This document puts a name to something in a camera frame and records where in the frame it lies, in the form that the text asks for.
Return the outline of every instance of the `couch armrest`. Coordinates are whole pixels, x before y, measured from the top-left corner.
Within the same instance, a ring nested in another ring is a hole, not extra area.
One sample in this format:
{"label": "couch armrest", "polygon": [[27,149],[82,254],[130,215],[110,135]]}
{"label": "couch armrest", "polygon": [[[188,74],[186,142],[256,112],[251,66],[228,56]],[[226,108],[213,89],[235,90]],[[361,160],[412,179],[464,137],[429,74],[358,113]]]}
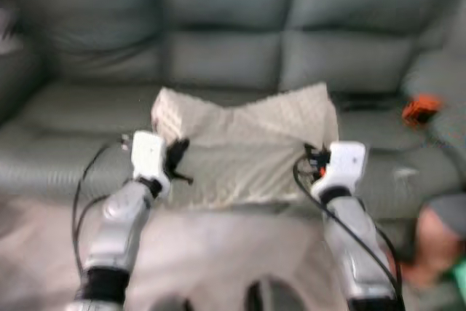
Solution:
{"label": "couch armrest", "polygon": [[17,42],[7,44],[0,40],[0,123],[20,108],[42,81],[39,56]]}
{"label": "couch armrest", "polygon": [[409,96],[433,94],[445,103],[429,123],[429,133],[466,165],[466,60],[446,52],[422,55],[411,67],[403,91]]}

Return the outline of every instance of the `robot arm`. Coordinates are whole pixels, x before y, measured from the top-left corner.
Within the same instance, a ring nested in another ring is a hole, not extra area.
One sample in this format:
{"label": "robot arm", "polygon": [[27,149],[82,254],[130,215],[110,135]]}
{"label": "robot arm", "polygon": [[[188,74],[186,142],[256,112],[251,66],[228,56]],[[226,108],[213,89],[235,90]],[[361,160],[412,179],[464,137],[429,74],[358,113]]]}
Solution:
{"label": "robot arm", "polygon": [[168,150],[163,138],[138,131],[133,138],[133,178],[103,205],[100,229],[84,263],[84,276],[67,311],[122,311],[141,232],[152,203],[170,192],[170,179],[189,143]]}
{"label": "robot arm", "polygon": [[[311,195],[335,214],[389,269],[377,231],[361,201],[355,197],[366,166],[366,148],[358,142],[335,142],[325,174]],[[324,214],[325,240],[340,272],[341,289],[350,310],[399,310],[395,289],[384,270],[340,224]]]}

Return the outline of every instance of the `couch backrest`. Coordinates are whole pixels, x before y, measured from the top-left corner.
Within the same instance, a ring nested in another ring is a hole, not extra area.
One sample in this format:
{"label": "couch backrest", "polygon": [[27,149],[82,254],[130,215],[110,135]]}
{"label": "couch backrest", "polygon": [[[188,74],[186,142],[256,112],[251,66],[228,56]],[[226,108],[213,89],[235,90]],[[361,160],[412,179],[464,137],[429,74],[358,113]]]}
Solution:
{"label": "couch backrest", "polygon": [[75,82],[394,92],[453,0],[16,0]]}

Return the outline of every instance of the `beige cloth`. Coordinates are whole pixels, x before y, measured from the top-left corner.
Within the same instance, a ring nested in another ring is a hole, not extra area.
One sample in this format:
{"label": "beige cloth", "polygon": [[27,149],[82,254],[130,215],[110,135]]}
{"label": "beige cloth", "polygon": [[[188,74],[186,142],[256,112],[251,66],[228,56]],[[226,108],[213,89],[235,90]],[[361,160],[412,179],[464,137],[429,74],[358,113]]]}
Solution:
{"label": "beige cloth", "polygon": [[338,139],[323,83],[231,108],[162,89],[151,114],[154,129],[169,143],[191,141],[179,171],[194,185],[173,184],[174,208],[301,198],[291,169],[303,144],[320,149]]}
{"label": "beige cloth", "polygon": [[[78,277],[70,215],[69,207],[33,200],[0,203],[1,311],[64,311],[72,300]],[[99,217],[96,208],[86,220],[83,253]],[[309,311],[346,310],[320,221],[154,211],[125,311],[148,311],[173,294],[189,298],[199,311],[242,311],[247,287],[264,276],[285,281]],[[418,310],[406,301],[408,311]]]}

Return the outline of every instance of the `person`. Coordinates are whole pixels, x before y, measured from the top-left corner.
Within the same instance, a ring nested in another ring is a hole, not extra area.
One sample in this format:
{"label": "person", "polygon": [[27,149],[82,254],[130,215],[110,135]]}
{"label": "person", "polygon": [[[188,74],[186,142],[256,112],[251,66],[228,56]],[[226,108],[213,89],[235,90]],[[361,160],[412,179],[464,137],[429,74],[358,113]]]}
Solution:
{"label": "person", "polygon": [[400,263],[403,280],[418,289],[433,286],[464,256],[465,242],[466,193],[432,199],[416,223],[414,258]]}

